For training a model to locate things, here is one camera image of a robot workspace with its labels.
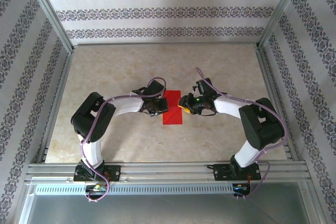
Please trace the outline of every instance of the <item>marble floor tile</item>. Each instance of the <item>marble floor tile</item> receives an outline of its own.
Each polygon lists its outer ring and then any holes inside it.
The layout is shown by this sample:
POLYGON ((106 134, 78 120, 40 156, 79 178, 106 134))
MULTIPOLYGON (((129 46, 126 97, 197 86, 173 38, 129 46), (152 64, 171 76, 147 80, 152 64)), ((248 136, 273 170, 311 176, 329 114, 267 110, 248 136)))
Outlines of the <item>marble floor tile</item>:
MULTIPOLYGON (((94 91, 105 97, 146 86, 156 76, 168 90, 191 91, 200 67, 220 90, 241 98, 267 97, 252 45, 175 44, 80 46, 75 54, 56 119, 46 162, 78 162, 79 140, 70 118, 94 91)), ((163 125, 162 116, 128 113, 112 118, 102 153, 112 161, 229 160, 245 142, 240 119, 183 112, 183 125, 163 125)), ((262 159, 286 159, 283 147, 262 159)))

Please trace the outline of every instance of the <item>patterned wallpaper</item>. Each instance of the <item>patterned wallpaper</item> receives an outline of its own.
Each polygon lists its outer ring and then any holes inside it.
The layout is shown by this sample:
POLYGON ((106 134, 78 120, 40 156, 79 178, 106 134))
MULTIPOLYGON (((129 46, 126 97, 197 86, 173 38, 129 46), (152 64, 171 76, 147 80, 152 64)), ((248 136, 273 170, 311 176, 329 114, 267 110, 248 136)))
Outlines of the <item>patterned wallpaper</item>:
POLYGON ((279 0, 50 0, 74 44, 257 42, 279 0))
POLYGON ((0 0, 0 223, 11 223, 67 52, 38 0, 0 0))
POLYGON ((328 223, 336 223, 335 0, 291 0, 266 55, 296 151, 328 223))

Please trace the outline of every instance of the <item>purple cable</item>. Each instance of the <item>purple cable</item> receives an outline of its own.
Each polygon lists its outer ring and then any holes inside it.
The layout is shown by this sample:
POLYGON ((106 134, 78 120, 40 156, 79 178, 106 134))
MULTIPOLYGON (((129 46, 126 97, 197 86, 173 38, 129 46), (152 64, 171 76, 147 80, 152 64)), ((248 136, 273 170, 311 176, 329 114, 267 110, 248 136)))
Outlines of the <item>purple cable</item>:
POLYGON ((252 195, 258 188, 259 186, 261 185, 261 183, 266 179, 266 176, 267 174, 269 173, 269 170, 270 170, 270 163, 267 162, 267 161, 264 161, 264 162, 257 162, 257 160, 262 156, 262 154, 266 153, 268 150, 271 150, 271 149, 274 149, 274 148, 277 148, 279 147, 280 145, 284 145, 288 139, 288 135, 289 135, 289 131, 288 131, 288 128, 284 122, 284 120, 276 113, 274 112, 273 110, 271 110, 270 108, 260 104, 260 103, 257 103, 255 101, 251 101, 251 100, 245 100, 245 99, 242 99, 242 98, 238 98, 238 97, 232 97, 230 95, 227 95, 227 94, 223 94, 221 91, 219 91, 217 88, 215 88, 211 83, 209 83, 203 76, 203 73, 201 71, 200 68, 196 67, 196 71, 197 73, 201 76, 202 80, 208 84, 213 90, 215 90, 218 94, 220 95, 223 95, 225 98, 227 99, 232 99, 232 100, 235 100, 235 101, 238 101, 238 102, 245 102, 245 103, 251 103, 251 104, 254 104, 254 105, 257 105, 259 107, 261 107, 262 109, 268 111, 269 113, 271 113, 273 116, 275 116, 275 118, 281 123, 282 125, 282 128, 283 130, 285 131, 285 134, 282 138, 282 141, 276 145, 273 145, 273 146, 270 146, 270 147, 267 147, 263 150, 263 152, 260 152, 254 159, 253 161, 256 162, 256 163, 264 163, 264 164, 268 164, 268 168, 265 172, 265 174, 263 175, 262 179, 260 180, 260 182, 258 183, 257 187, 248 195, 252 195))
POLYGON ((101 200, 102 198, 104 198, 104 197, 107 195, 107 193, 109 192, 109 190, 110 190, 110 183, 109 183, 108 179, 105 178, 105 176, 103 176, 103 175, 102 175, 100 172, 98 172, 96 169, 94 169, 94 167, 93 167, 91 164, 89 164, 88 162, 86 162, 86 156, 85 156, 84 149, 83 149, 83 145, 86 144, 86 143, 89 141, 89 139, 91 138, 91 135, 92 135, 93 130, 95 129, 95 127, 96 127, 96 125, 97 125, 97 121, 98 121, 98 118, 99 118, 99 116, 100 116, 100 114, 101 114, 102 109, 103 109, 104 106, 105 106, 107 103, 109 103, 110 101, 114 101, 114 100, 116 100, 116 99, 120 99, 120 98, 150 98, 150 97, 157 97, 158 95, 161 95, 161 94, 164 93, 165 90, 166 90, 167 83, 166 83, 165 79, 163 79, 163 78, 161 78, 161 77, 155 77, 155 78, 151 79, 151 80, 148 82, 147 87, 152 83, 152 81, 154 81, 154 80, 156 80, 156 79, 162 80, 162 81, 164 82, 164 87, 163 87, 163 89, 162 89, 159 93, 151 94, 151 95, 139 95, 139 94, 135 94, 135 95, 131 95, 131 94, 130 94, 130 95, 128 95, 128 94, 125 94, 125 95, 119 95, 119 96, 117 96, 117 97, 112 97, 112 98, 109 98, 109 99, 107 99, 106 101, 104 101, 104 102, 102 103, 102 105, 100 106, 98 112, 97 112, 96 118, 95 118, 94 121, 93 121, 93 124, 92 124, 92 126, 91 126, 91 129, 90 129, 88 135, 86 136, 85 139, 83 139, 83 140, 80 142, 80 151, 81 151, 81 153, 82 153, 82 159, 83 159, 83 161, 85 162, 85 164, 86 164, 87 166, 89 166, 89 168, 90 168, 94 173, 96 173, 99 177, 101 177, 102 179, 104 179, 104 181, 105 181, 106 184, 107 184, 107 189, 106 189, 105 193, 104 193, 101 197, 99 197, 98 199, 95 199, 95 200, 91 199, 91 198, 90 198, 90 193, 89 193, 88 196, 86 196, 86 197, 89 199, 89 201, 98 202, 99 200, 101 200))

